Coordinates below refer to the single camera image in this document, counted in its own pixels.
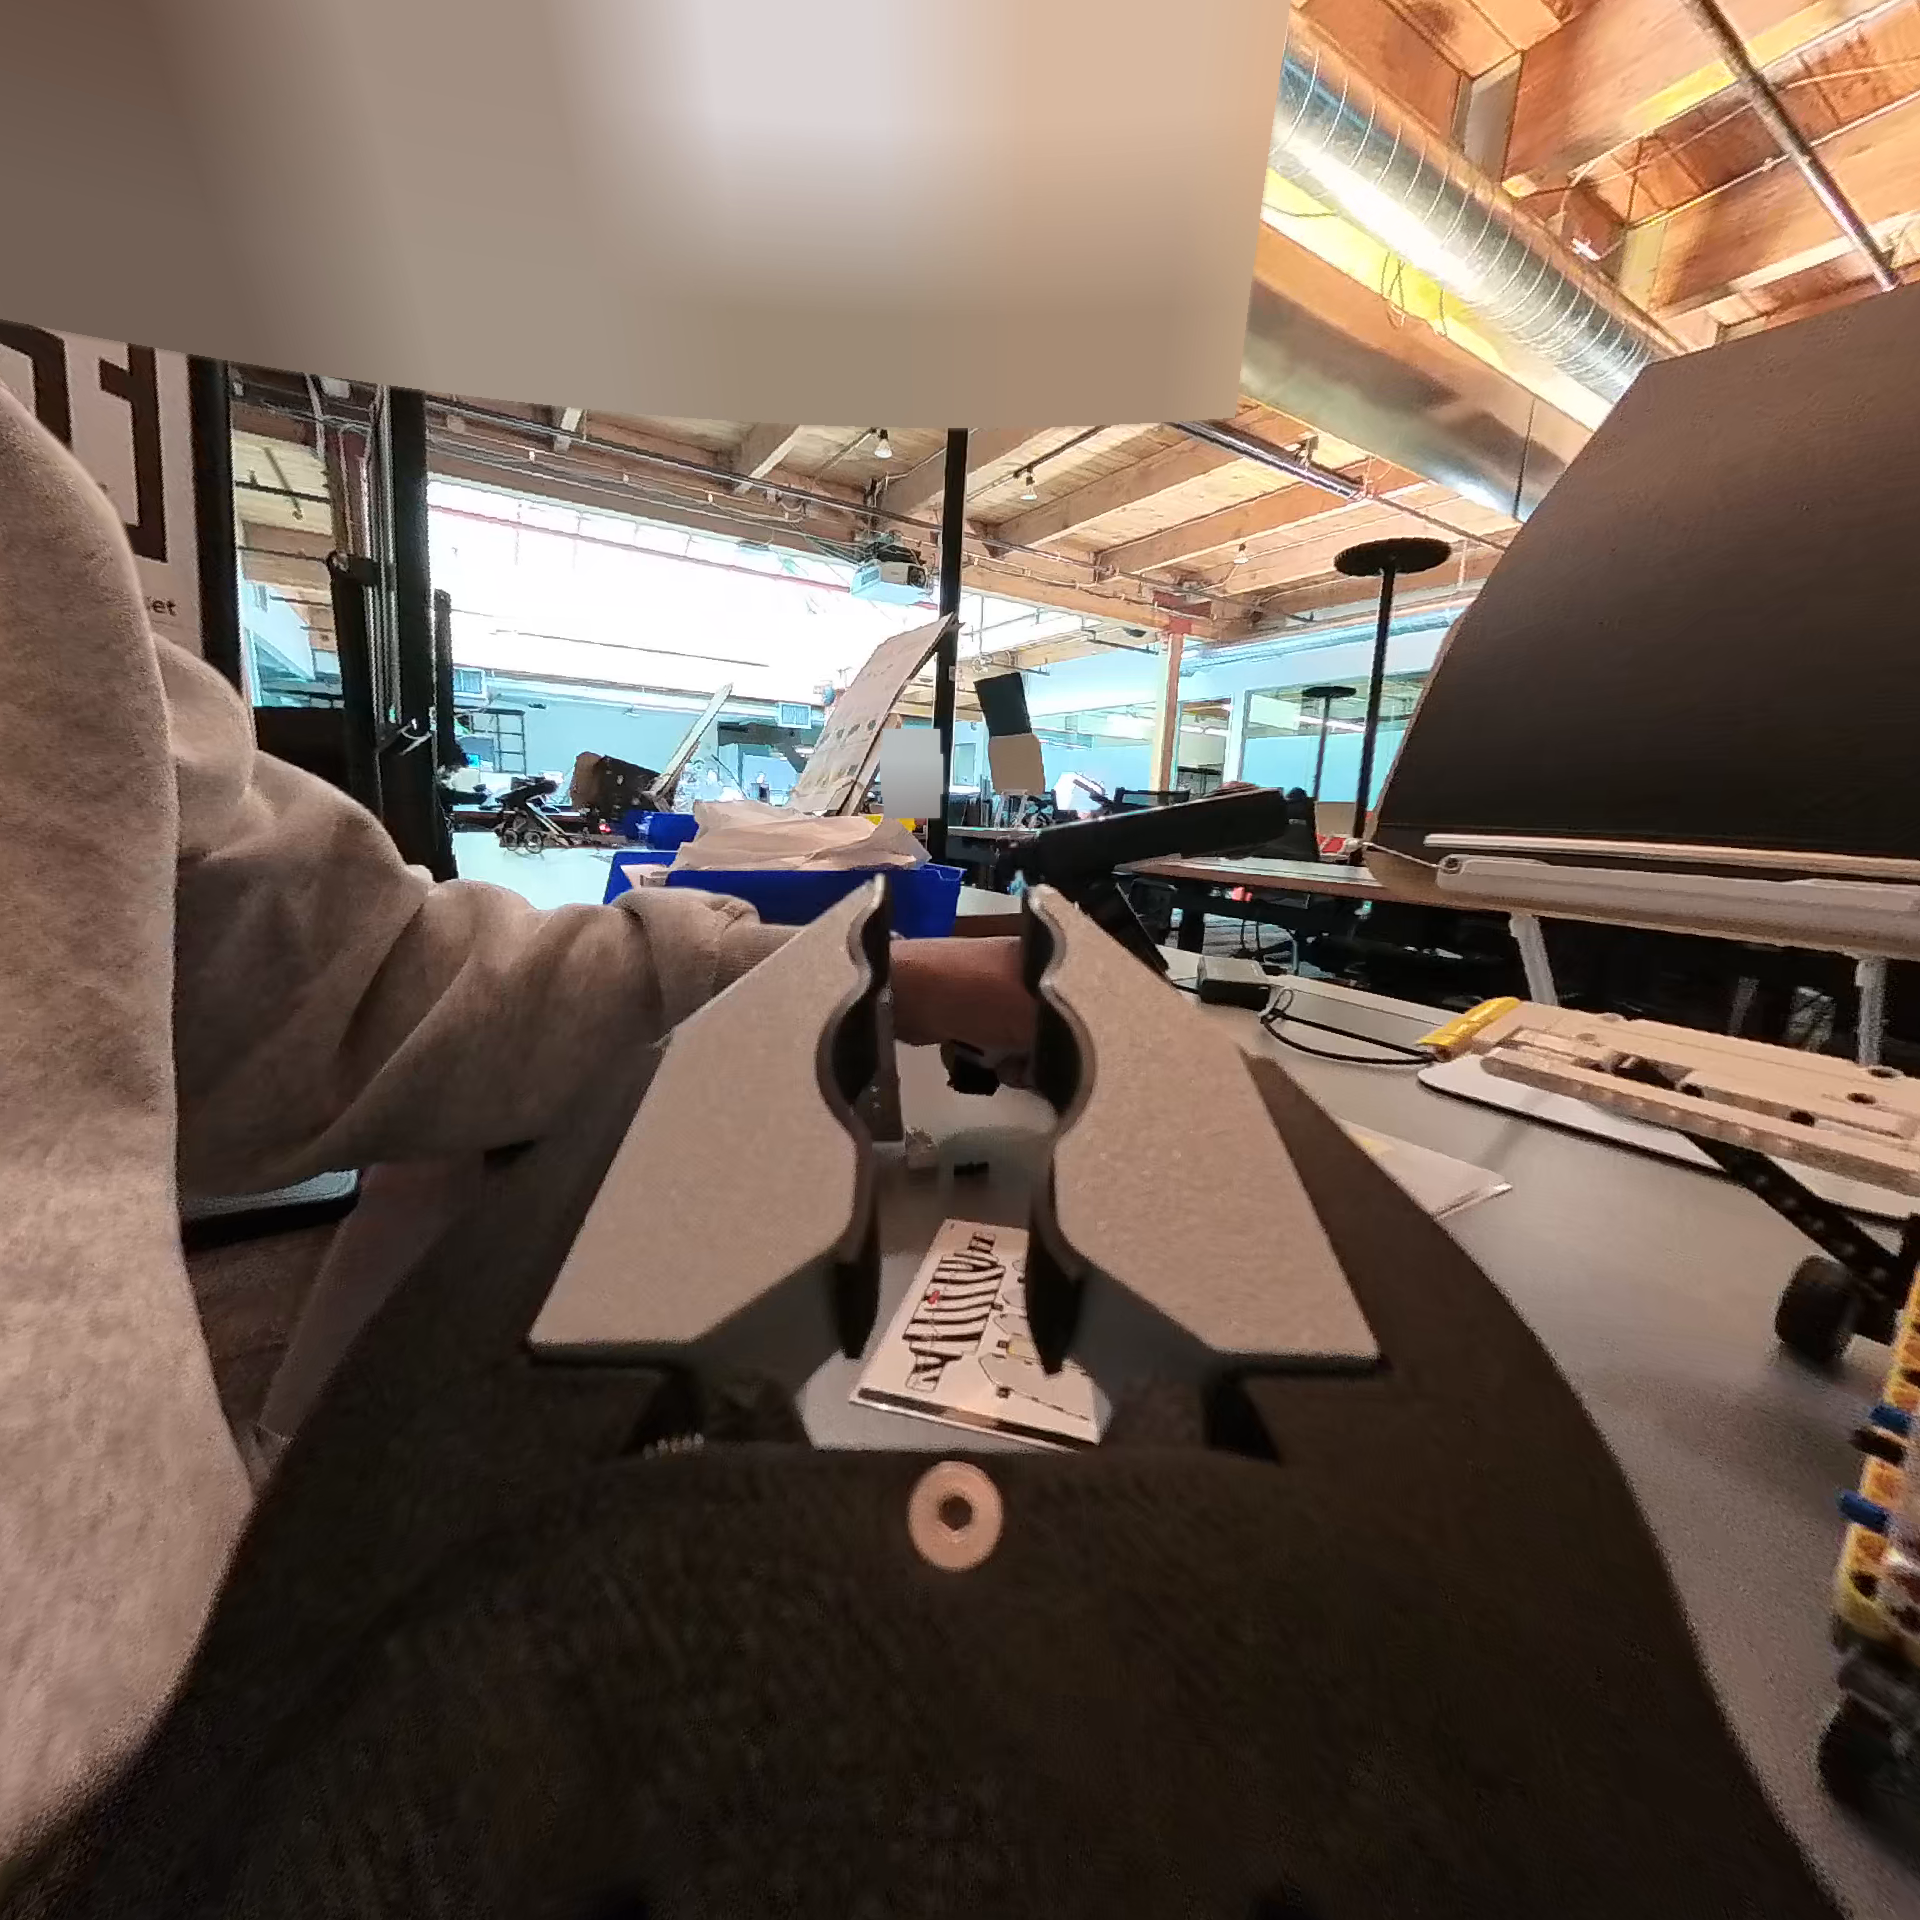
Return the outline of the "person's left hand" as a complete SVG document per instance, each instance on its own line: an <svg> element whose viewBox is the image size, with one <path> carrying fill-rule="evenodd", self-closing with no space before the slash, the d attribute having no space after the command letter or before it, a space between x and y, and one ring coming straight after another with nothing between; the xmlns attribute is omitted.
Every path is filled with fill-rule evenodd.
<svg viewBox="0 0 1920 1920"><path fill-rule="evenodd" d="M959 1052L1000 1086L1030 1089L1039 1005L1018 938L894 938L888 993L894 1047Z"/></svg>

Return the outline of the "silver ventilation duct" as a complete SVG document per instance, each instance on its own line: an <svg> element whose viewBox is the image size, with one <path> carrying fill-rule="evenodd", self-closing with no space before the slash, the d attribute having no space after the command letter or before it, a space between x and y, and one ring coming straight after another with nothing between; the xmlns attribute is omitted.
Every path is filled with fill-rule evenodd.
<svg viewBox="0 0 1920 1920"><path fill-rule="evenodd" d="M1522 522L1683 346L1295 14L1244 391Z"/></svg>

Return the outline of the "black metal post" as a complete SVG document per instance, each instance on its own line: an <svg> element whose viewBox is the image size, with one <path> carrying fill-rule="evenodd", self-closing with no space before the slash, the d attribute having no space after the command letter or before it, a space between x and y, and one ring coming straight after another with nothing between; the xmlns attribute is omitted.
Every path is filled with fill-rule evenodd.
<svg viewBox="0 0 1920 1920"><path fill-rule="evenodd" d="M933 732L939 741L939 792L927 816L927 852L947 860L947 803L952 789L955 667L960 631L965 547L966 547L971 428L952 425L943 440L943 493L939 517L939 619L933 656Z"/></svg>

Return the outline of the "grey sweatshirt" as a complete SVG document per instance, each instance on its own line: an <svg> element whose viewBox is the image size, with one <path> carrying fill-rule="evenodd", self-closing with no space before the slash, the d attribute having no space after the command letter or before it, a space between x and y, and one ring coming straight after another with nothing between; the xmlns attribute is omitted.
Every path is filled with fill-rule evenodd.
<svg viewBox="0 0 1920 1920"><path fill-rule="evenodd" d="M168 1707L251 1510L179 1251L184 732L248 738L151 628L102 486L3 395L3 1869Z"/></svg>

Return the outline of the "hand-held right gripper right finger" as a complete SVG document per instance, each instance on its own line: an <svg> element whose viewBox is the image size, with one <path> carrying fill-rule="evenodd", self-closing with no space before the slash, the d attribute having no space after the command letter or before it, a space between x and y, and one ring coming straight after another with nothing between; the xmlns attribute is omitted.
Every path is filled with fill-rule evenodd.
<svg viewBox="0 0 1920 1920"><path fill-rule="evenodd" d="M1380 1353L1224 1026L1056 889L1021 902L1030 1089L1053 1129L1026 1316L1049 1374L1237 1380Z"/></svg>

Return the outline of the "person's left forearm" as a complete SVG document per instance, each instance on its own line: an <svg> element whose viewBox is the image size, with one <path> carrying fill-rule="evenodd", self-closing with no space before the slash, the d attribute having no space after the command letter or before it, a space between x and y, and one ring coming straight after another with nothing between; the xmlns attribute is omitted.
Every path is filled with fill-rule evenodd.
<svg viewBox="0 0 1920 1920"><path fill-rule="evenodd" d="M179 732L174 771L190 1199L536 1142L785 942L703 892L538 909L435 883L365 808L244 737Z"/></svg>

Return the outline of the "zebra striped lego vehicle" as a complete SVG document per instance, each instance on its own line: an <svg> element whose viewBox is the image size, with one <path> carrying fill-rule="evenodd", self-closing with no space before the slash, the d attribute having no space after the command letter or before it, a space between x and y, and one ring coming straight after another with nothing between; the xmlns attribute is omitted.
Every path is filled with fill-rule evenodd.
<svg viewBox="0 0 1920 1920"><path fill-rule="evenodd" d="M1480 1005L1430 1049L1687 1142L1812 1245L1774 1306L1774 1342L1815 1371L1858 1338L1887 1351L1852 1430L1858 1479L1836 1500L1836 1710L1815 1752L1836 1805L1887 1812L1916 1786L1916 1083L1522 999Z"/></svg>

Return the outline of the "white display board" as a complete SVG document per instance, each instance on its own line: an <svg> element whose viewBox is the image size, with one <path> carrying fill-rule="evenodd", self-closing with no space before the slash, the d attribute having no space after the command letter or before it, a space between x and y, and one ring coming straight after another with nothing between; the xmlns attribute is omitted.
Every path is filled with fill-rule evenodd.
<svg viewBox="0 0 1920 1920"><path fill-rule="evenodd" d="M845 816L859 812L878 773L879 732L901 692L955 638L955 614L942 614L913 631L884 641L833 698L820 741L791 792L791 812L801 816Z"/></svg>

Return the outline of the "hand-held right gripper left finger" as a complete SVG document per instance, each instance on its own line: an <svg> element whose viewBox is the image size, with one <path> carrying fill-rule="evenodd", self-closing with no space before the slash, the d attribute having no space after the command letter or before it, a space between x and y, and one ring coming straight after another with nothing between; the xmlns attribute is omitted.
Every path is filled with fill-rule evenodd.
<svg viewBox="0 0 1920 1920"><path fill-rule="evenodd" d="M865 881L678 1026L529 1351L558 1364L816 1374L879 1303L874 1139L891 961Z"/></svg>

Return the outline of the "black desk divider panel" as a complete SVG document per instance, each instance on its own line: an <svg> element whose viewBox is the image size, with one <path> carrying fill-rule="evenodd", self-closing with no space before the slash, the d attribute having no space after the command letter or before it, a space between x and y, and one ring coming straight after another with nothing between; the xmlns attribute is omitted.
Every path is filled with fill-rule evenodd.
<svg viewBox="0 0 1920 1920"><path fill-rule="evenodd" d="M1916 960L1916 286L1635 376L1446 638L1364 864Z"/></svg>

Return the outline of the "black floor lamp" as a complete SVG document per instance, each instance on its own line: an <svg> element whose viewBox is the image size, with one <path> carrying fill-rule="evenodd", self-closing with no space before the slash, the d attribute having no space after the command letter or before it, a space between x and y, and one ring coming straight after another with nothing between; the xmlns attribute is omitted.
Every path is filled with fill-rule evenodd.
<svg viewBox="0 0 1920 1920"><path fill-rule="evenodd" d="M1364 722L1357 745L1354 808L1353 831L1347 838L1347 864L1360 866L1370 828L1370 806L1376 796L1376 758L1380 731L1380 698L1388 677L1388 648L1393 631L1396 589L1404 577L1434 573L1450 563L1453 547L1427 535L1393 535L1364 544L1348 544L1335 557L1335 570L1344 579L1373 579L1376 593L1376 641L1370 648L1370 676L1364 686Z"/></svg>

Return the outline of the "blue storage bin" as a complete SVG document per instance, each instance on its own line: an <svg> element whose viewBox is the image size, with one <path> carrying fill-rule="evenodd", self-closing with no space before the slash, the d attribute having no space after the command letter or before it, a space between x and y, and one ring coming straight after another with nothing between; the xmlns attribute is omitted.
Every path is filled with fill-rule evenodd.
<svg viewBox="0 0 1920 1920"><path fill-rule="evenodd" d="M891 934L950 938L959 922L965 873L942 864L908 868L690 868L662 852L616 852L606 903L630 892L693 889L743 902L765 923L801 928L869 881L885 881Z"/></svg>

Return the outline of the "zebra print sticker sheet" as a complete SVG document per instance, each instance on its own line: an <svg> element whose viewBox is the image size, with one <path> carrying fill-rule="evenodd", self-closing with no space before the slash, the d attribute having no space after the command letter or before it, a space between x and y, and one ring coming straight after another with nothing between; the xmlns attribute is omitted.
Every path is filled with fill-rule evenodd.
<svg viewBox="0 0 1920 1920"><path fill-rule="evenodd" d="M852 1406L1049 1452L1104 1440L1108 1401L1027 1325L1027 1230L947 1220L852 1384Z"/></svg>

